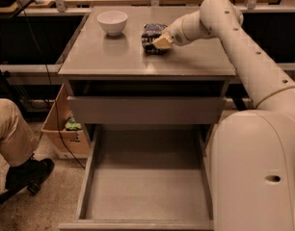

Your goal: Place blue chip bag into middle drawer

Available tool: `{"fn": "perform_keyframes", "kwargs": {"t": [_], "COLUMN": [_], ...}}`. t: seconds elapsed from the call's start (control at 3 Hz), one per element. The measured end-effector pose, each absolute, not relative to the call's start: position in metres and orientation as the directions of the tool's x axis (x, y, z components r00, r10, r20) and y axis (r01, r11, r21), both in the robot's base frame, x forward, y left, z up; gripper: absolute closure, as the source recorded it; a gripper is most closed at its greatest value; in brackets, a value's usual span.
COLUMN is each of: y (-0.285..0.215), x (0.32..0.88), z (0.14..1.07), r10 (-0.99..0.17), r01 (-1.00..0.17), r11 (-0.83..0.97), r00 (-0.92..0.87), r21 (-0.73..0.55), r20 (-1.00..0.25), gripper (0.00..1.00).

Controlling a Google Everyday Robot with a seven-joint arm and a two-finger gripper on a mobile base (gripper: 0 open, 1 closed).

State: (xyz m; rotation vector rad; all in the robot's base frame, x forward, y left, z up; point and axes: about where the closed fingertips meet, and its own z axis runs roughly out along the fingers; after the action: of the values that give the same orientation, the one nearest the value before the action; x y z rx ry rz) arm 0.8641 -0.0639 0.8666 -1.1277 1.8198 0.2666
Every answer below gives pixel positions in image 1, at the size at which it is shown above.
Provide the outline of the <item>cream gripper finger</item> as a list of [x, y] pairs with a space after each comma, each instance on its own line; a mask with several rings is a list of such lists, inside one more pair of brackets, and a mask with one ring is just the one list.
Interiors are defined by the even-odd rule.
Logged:
[[169, 34], [163, 34], [159, 38], [156, 38], [152, 44], [157, 49], [170, 49], [172, 47], [173, 42], [174, 41]]

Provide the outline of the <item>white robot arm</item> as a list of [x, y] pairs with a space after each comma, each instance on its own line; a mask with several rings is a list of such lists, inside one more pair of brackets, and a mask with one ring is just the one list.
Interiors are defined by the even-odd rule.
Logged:
[[210, 144], [214, 231], [295, 231], [295, 82], [241, 23], [228, 0], [203, 0], [153, 44], [218, 38], [254, 105], [226, 117]]

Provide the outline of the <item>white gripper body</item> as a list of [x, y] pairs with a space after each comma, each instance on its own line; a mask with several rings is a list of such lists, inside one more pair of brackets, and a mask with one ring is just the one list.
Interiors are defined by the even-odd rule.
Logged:
[[166, 28], [166, 31], [169, 33], [174, 44], [182, 46], [186, 43], [185, 36], [180, 26], [170, 25]]

